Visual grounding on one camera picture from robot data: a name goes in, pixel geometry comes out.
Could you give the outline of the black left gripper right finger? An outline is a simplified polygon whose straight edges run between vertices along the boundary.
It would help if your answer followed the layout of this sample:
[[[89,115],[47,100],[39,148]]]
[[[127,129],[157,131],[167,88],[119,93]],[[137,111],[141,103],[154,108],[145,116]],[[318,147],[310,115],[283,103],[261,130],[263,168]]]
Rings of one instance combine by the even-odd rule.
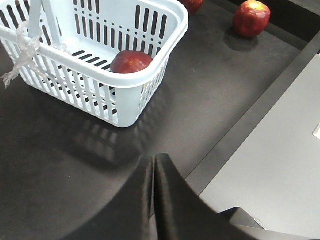
[[[251,240],[186,183],[167,153],[155,156],[154,210],[160,240]]]

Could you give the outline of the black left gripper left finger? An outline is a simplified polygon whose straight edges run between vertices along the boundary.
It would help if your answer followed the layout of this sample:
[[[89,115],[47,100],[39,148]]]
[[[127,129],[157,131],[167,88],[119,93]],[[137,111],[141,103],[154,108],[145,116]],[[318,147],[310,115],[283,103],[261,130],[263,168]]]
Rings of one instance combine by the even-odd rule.
[[[137,167],[113,199],[65,240],[148,240],[154,164],[140,156]]]

